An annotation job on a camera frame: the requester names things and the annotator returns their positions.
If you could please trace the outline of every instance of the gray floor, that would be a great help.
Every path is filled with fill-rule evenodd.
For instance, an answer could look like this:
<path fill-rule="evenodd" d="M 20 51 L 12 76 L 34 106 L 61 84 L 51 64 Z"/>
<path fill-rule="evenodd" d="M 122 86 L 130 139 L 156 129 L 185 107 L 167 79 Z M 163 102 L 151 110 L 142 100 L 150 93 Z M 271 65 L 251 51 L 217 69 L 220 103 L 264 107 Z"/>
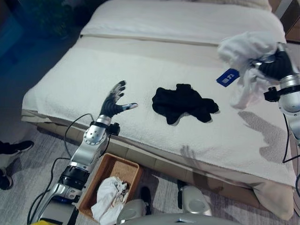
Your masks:
<path fill-rule="evenodd" d="M 20 122 L 22 97 L 45 72 L 51 68 L 75 38 L 61 42 L 46 43 L 43 40 L 35 42 L 30 54 L 17 64 L 6 67 L 2 73 L 1 67 L 9 62 L 0 62 L 0 140 L 19 142 L 33 140 L 35 146 L 28 152 L 17 157 L 8 168 L 12 173 L 14 186 L 11 190 L 0 190 L 0 223 L 2 225 L 24 225 L 27 212 L 35 196 L 44 190 L 50 177 L 50 168 L 55 158 L 66 156 L 63 142 L 48 134 L 40 133 L 30 124 Z M 295 54 L 299 46 L 293 46 Z M 76 146 L 70 145 L 71 151 Z M 54 180 L 64 169 L 67 161 L 60 161 L 54 171 Z M 153 213 L 180 212 L 177 208 L 176 180 L 164 174 L 145 170 L 140 186 L 151 189 L 153 197 Z M 235 202 L 228 198 L 203 190 L 212 208 L 214 216 L 240 222 L 243 225 L 296 225 L 300 224 L 295 214 L 286 222 L 278 219 L 272 213 Z M 94 222 L 85 216 L 78 217 L 78 225 L 93 225 Z"/>

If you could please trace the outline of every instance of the blue label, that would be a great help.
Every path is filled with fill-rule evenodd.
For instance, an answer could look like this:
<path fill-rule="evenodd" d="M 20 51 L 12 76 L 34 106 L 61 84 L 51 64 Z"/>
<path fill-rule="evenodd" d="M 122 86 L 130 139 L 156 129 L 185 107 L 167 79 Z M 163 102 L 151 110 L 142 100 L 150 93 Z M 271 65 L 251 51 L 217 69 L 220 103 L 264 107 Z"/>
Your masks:
<path fill-rule="evenodd" d="M 224 87 L 227 87 L 233 81 L 240 77 L 240 73 L 236 69 L 229 69 L 223 73 L 218 79 L 217 82 Z"/>

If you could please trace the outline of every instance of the robotic arm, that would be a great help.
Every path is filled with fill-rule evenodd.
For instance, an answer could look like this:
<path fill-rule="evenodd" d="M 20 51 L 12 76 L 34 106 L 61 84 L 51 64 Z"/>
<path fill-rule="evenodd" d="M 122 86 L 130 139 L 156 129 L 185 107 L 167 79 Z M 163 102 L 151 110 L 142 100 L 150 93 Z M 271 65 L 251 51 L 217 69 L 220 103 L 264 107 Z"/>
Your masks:
<path fill-rule="evenodd" d="M 289 128 L 300 146 L 300 74 L 292 61 L 287 46 L 278 43 L 274 59 L 269 62 L 254 60 L 252 64 L 266 76 L 280 82 L 280 90 L 270 87 L 265 99 L 278 102 L 288 120 Z"/>
<path fill-rule="evenodd" d="M 70 159 L 68 166 L 45 195 L 31 223 L 39 220 L 58 225 L 75 224 L 78 210 L 72 203 L 77 203 L 82 195 L 82 189 L 108 144 L 107 128 L 114 115 L 129 109 L 136 108 L 137 103 L 117 105 L 116 102 L 124 95 L 125 81 L 119 82 L 105 99 L 101 112 L 95 122 L 84 132 L 83 141 Z"/>

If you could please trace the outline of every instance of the cable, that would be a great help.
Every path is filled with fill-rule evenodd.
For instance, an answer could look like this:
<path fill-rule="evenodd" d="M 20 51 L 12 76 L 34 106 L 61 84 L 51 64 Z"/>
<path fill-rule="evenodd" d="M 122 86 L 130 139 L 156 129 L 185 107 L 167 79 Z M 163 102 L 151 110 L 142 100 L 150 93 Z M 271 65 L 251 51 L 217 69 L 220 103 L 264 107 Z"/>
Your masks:
<path fill-rule="evenodd" d="M 112 136 L 112 135 L 109 135 L 107 146 L 106 146 L 106 148 L 104 149 L 104 151 L 100 154 L 99 158 L 102 157 L 102 156 L 106 153 L 106 150 L 107 150 L 107 148 L 108 148 L 109 142 L 110 142 L 110 140 L 111 140 L 111 136 Z"/>
<path fill-rule="evenodd" d="M 299 171 L 299 161 L 297 162 L 297 172 L 296 172 L 296 173 L 298 173 L 298 171 Z M 297 179 L 296 179 L 296 190 L 298 190 L 298 182 L 297 182 Z M 300 208 L 299 208 L 299 206 L 298 206 L 298 204 L 297 204 L 296 199 L 295 199 L 294 196 L 293 196 L 293 199 L 294 199 L 294 203 L 295 203 L 295 205 L 297 206 L 298 210 L 300 210 Z"/>
<path fill-rule="evenodd" d="M 292 158 L 290 158 L 290 159 L 288 159 L 288 160 L 286 160 L 287 149 L 288 149 L 288 147 L 289 147 L 289 141 L 290 141 L 290 130 L 289 130 L 289 126 L 288 126 L 288 124 L 287 124 L 287 120 L 286 120 L 286 117 L 285 117 L 284 114 L 283 114 L 283 117 L 285 118 L 285 125 L 286 125 L 286 130 L 287 130 L 287 140 L 286 140 L 286 147 L 285 147 L 285 156 L 283 157 L 282 163 L 287 163 L 287 162 L 289 162 L 289 161 L 292 161 L 293 159 L 299 158 L 300 155 L 298 155 L 298 148 L 297 148 L 297 155 L 294 156 L 294 157 L 292 157 Z M 299 189 L 298 189 L 298 182 L 299 182 L 299 180 L 300 180 L 300 174 L 297 175 L 296 184 L 295 184 L 297 194 L 298 194 L 299 197 L 300 197 L 300 191 L 299 191 Z"/>
<path fill-rule="evenodd" d="M 27 224 L 28 224 L 28 225 L 31 224 L 32 219 L 33 219 L 33 216 L 36 214 L 37 209 L 38 209 L 40 203 L 42 202 L 42 199 L 44 198 L 45 194 L 47 193 L 47 191 L 48 191 L 48 189 L 49 189 L 49 187 L 50 187 L 50 185 L 51 185 L 51 183 L 52 183 L 54 166 L 55 166 L 55 163 L 57 162 L 57 160 L 59 160 L 59 159 L 70 160 L 70 158 L 63 158 L 63 157 L 60 157 L 60 158 L 56 158 L 55 161 L 53 162 L 52 168 L 51 168 L 51 177 L 50 177 L 50 181 L 49 181 L 49 183 L 48 183 L 48 185 L 47 185 L 45 191 L 42 193 L 42 195 L 41 195 L 42 197 L 41 197 L 40 200 L 38 201 L 38 203 L 37 203 L 37 205 L 36 205 L 36 207 L 35 207 L 35 209 L 34 209 L 34 211 L 33 211 L 33 214 L 32 214 L 32 217 L 31 217 L 31 218 L 30 218 L 30 213 L 31 213 L 31 211 L 28 213 L 28 216 L 27 216 Z"/>
<path fill-rule="evenodd" d="M 29 209 L 29 212 L 28 212 L 28 215 L 27 215 L 27 225 L 30 224 L 30 216 L 31 216 L 32 208 L 33 208 L 34 204 L 36 203 L 36 201 L 38 200 L 38 198 L 39 198 L 40 196 L 42 196 L 43 193 L 44 193 L 44 192 L 40 193 L 40 194 L 35 198 L 35 200 L 33 201 L 33 203 L 31 204 L 30 209 Z"/>
<path fill-rule="evenodd" d="M 71 153 L 70 153 L 70 151 L 69 151 L 69 149 L 68 149 L 68 147 L 67 147 L 67 142 L 66 142 L 67 132 L 69 131 L 69 129 L 71 128 L 71 126 L 72 126 L 77 120 L 81 119 L 82 117 L 84 117 L 84 116 L 86 116 L 86 115 L 90 115 L 90 117 L 92 118 L 93 122 L 95 121 L 94 118 L 93 118 L 93 115 L 90 114 L 90 113 L 87 113 L 87 114 L 84 114 L 84 115 L 78 117 L 76 120 L 74 120 L 74 121 L 67 127 L 67 129 L 66 129 L 66 131 L 65 131 L 65 134 L 64 134 L 64 144 L 65 144 L 66 152 L 67 152 L 67 154 L 69 155 L 70 158 L 72 158 L 72 155 L 71 155 Z"/>
<path fill-rule="evenodd" d="M 286 130 L 287 130 L 287 140 L 286 140 L 286 147 L 285 147 L 285 156 L 283 157 L 283 160 L 282 160 L 282 163 L 287 163 L 289 161 L 292 161 L 293 159 L 296 159 L 298 157 L 300 157 L 300 155 L 296 155 L 288 160 L 286 160 L 286 155 L 287 155 L 287 149 L 289 147 L 289 141 L 290 141 L 290 131 L 289 131 L 289 126 L 287 124 L 287 120 L 286 120 L 286 117 L 285 115 L 283 114 L 283 117 L 285 118 L 285 125 L 286 125 Z"/>

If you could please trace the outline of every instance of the woven basket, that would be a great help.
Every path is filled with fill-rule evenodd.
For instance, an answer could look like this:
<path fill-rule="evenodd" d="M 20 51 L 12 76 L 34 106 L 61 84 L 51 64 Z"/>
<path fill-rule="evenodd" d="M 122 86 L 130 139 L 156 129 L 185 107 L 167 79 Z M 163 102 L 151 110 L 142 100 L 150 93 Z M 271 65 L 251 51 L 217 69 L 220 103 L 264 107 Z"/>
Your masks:
<path fill-rule="evenodd" d="M 90 208 L 96 204 L 98 188 L 104 179 L 113 176 L 119 177 L 120 180 L 125 181 L 130 185 L 127 198 L 127 201 L 130 201 L 134 196 L 142 172 L 142 169 L 137 163 L 133 163 L 109 153 L 104 154 L 96 175 L 79 205 L 79 211 L 93 219 Z"/>

